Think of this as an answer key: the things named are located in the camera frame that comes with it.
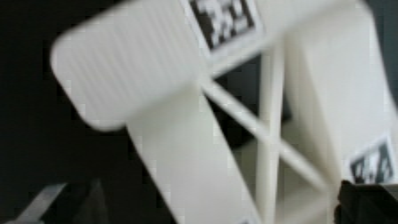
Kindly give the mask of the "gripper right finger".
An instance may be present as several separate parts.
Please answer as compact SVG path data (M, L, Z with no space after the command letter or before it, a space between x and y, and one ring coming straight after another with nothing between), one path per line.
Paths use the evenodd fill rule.
M398 184L341 181L334 224L398 224Z

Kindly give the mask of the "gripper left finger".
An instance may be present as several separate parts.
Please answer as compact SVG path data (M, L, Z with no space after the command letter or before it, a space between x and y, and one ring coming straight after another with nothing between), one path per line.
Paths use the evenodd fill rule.
M48 185L11 224L109 224L102 182Z

